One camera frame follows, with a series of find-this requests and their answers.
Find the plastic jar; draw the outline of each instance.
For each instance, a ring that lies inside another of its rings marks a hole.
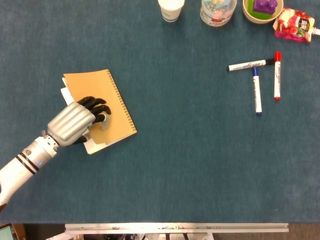
[[[200,17],[212,27],[225,25],[235,11],[237,0],[201,0]]]

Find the yellow bowl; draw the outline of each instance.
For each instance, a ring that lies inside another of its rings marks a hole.
[[[256,17],[250,15],[250,13],[248,12],[248,1],[249,0],[242,1],[243,13],[249,21],[251,21],[255,24],[266,24],[266,23],[269,23],[269,22],[275,20],[280,15],[282,9],[284,9],[284,0],[277,0],[278,6],[276,6],[275,12],[274,12],[274,14],[272,14],[271,18],[266,19],[266,20],[261,20],[261,19],[258,19]]]

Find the red marker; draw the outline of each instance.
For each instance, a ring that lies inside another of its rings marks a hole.
[[[280,101],[280,89],[281,89],[281,52],[275,53],[274,63],[274,100]]]

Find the red marker cap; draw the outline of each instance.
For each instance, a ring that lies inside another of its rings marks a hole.
[[[275,52],[275,61],[281,62],[281,52],[280,51]]]

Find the plastic packaging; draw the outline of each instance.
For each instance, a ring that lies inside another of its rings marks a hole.
[[[225,25],[235,11],[237,0],[201,0],[200,17],[212,27]]]
[[[314,25],[315,19],[305,12],[284,8],[273,24],[274,35],[299,43],[311,42],[312,35],[320,35]]]

